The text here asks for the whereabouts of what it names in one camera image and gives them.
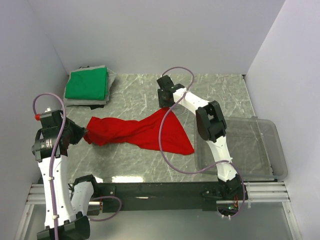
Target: green cloth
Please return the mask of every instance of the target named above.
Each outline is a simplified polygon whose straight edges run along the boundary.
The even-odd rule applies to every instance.
[[[66,84],[66,99],[105,100],[108,94],[108,72],[106,67],[73,71]]]

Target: red cloth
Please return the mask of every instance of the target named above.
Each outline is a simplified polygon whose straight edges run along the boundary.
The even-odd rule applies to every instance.
[[[122,120],[114,117],[92,117],[84,139],[99,146],[109,143],[130,143],[142,149],[159,151],[158,135],[161,121],[168,108],[161,108],[147,118]],[[161,133],[162,149],[165,152],[189,155],[195,152],[188,136],[173,112],[164,121]]]

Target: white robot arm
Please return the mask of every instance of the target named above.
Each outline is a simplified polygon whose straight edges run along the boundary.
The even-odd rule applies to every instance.
[[[66,118],[63,134],[58,142],[53,162],[53,174],[50,177],[51,154],[61,127],[61,111],[53,110],[38,115],[42,128],[38,130],[32,153],[41,171],[45,195],[45,230],[37,234],[38,240],[54,239],[55,220],[60,240],[85,240],[90,236],[90,224],[87,211],[91,197],[95,193],[97,182],[92,175],[77,178],[73,184],[70,199],[68,186],[68,146],[77,144],[86,129],[79,127]],[[53,211],[53,196],[50,181],[54,181],[54,199],[56,214]]]
[[[197,130],[211,149],[215,162],[227,160],[232,162],[226,141],[226,121],[217,101],[209,102],[201,99],[181,84],[172,82],[167,75],[157,80],[159,106],[171,107],[185,94],[178,103],[191,111],[196,116]],[[218,179],[223,182],[231,181],[237,177],[236,170],[227,162],[216,165]]]
[[[184,106],[189,111],[191,111],[195,116],[198,108],[204,108],[208,106],[209,101],[203,100],[202,98],[187,91],[187,88],[179,88],[173,93],[174,102],[177,102],[185,92],[187,93],[184,99],[182,99],[182,101],[179,102],[179,104]],[[218,137],[216,139],[216,142],[213,142],[212,140],[206,140],[206,143],[211,149],[215,162],[218,162],[221,160],[228,160],[232,162],[232,158],[230,157],[225,135]],[[216,167],[218,172],[218,178],[224,182],[226,182],[227,180],[232,180],[237,174],[236,170],[227,162],[220,163],[216,165]]]

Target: marble tabletop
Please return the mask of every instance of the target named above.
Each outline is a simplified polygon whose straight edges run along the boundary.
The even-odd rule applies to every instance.
[[[189,74],[170,74],[175,84],[187,86]],[[67,117],[79,126],[87,126],[92,116],[123,120],[142,120],[159,109],[159,74],[120,74],[110,89],[110,101],[104,108],[67,107]],[[243,76],[240,74],[197,74],[190,91],[208,101],[219,102],[226,117],[251,118],[254,110]],[[195,116],[178,105],[173,110],[194,144]],[[83,139],[68,151],[68,178],[93,174],[104,183],[111,182],[200,182],[216,181],[213,174],[186,175],[171,169],[159,151],[141,149],[129,143],[89,145]],[[195,155],[166,153],[171,163],[184,171],[196,170]]]

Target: clear plastic container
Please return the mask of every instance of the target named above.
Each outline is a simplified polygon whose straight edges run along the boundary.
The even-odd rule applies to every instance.
[[[282,181],[288,175],[276,125],[258,118],[225,117],[226,142],[245,181]],[[214,157],[194,121],[195,166],[201,170],[214,163]],[[217,174],[213,167],[206,174]]]

